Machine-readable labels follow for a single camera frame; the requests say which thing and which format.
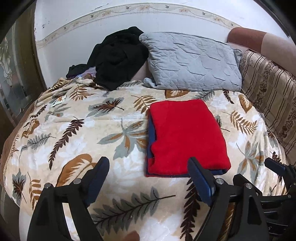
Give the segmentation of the brown striped floral quilt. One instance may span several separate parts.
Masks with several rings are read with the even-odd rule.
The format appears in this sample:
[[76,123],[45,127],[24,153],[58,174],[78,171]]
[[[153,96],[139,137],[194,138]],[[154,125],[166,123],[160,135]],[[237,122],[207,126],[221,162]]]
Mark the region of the brown striped floral quilt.
[[295,163],[295,76],[263,55],[247,50],[240,59],[242,92],[264,115],[269,129]]

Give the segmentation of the black clothes pile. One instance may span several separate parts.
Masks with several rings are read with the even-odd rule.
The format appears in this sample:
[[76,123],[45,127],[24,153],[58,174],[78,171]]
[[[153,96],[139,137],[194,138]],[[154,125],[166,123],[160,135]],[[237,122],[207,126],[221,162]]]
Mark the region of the black clothes pile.
[[66,77],[75,77],[94,67],[94,83],[109,91],[116,90],[131,81],[147,61],[149,51],[139,41],[142,33],[139,28],[130,27],[106,36],[95,45],[87,63],[70,66]]

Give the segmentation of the wooden glass-panel door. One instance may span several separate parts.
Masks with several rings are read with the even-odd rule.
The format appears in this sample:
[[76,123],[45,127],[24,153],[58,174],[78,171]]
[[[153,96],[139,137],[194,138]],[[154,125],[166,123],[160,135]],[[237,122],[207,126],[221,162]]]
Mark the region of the wooden glass-panel door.
[[1,41],[1,142],[45,90],[33,37],[34,11],[25,11]]

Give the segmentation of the red and blue knit sweater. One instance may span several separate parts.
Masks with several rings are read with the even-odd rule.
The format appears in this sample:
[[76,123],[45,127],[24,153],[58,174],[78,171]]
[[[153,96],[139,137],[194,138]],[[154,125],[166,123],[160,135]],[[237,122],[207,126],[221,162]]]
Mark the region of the red and blue knit sweater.
[[146,177],[188,177],[195,157],[214,175],[231,168],[220,126],[204,101],[159,101],[150,106]]

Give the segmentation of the brown and pink bolster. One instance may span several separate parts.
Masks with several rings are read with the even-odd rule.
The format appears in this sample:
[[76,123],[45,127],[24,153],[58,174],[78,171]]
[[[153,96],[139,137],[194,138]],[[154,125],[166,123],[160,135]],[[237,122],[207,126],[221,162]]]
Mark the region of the brown and pink bolster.
[[295,75],[295,44],[288,40],[270,33],[236,27],[229,32],[227,42],[260,53]]

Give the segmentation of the cream leaf-pattern fleece blanket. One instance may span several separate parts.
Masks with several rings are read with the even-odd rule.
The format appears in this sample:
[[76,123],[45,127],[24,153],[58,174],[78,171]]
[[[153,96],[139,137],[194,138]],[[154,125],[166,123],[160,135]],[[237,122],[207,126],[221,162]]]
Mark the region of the cream leaf-pattern fleece blanket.
[[92,214],[105,240],[135,230],[141,240],[191,240],[208,206],[196,200],[188,178],[145,177],[148,112],[158,101],[205,102],[221,128],[231,169],[264,195],[285,192],[283,180],[264,166],[268,157],[285,161],[275,135],[247,97],[228,90],[189,92],[125,83],[108,92],[90,80],[59,80],[34,104],[3,152],[4,188],[20,208],[20,237],[26,240],[43,186],[70,184],[105,156],[110,170]]

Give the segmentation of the grey quilted pillow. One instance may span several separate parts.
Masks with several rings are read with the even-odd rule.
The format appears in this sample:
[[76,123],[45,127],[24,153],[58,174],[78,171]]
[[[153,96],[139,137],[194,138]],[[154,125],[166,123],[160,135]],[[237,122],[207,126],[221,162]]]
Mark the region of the grey quilted pillow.
[[209,38],[172,33],[143,33],[151,78],[146,87],[163,90],[240,91],[240,52]]

